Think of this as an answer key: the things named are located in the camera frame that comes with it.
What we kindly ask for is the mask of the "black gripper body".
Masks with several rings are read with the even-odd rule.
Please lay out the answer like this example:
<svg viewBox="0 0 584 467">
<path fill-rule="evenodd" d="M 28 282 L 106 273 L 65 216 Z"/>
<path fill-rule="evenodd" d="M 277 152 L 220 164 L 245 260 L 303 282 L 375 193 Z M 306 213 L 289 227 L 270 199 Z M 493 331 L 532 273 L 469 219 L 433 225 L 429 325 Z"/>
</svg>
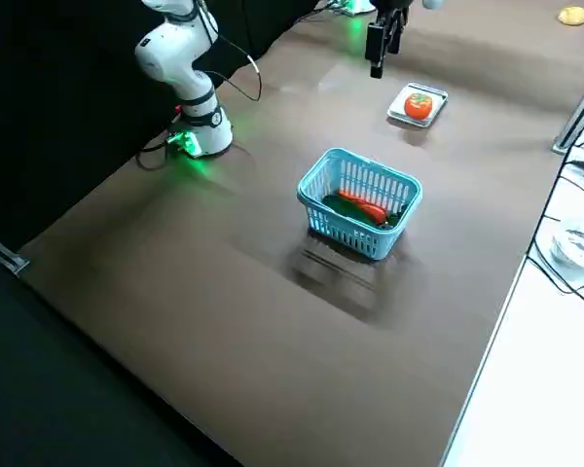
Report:
<svg viewBox="0 0 584 467">
<path fill-rule="evenodd" d="M 401 20 L 402 24 L 406 25 L 412 0 L 372 0 L 372 5 L 377 11 L 377 24 L 391 25 Z"/>
</svg>

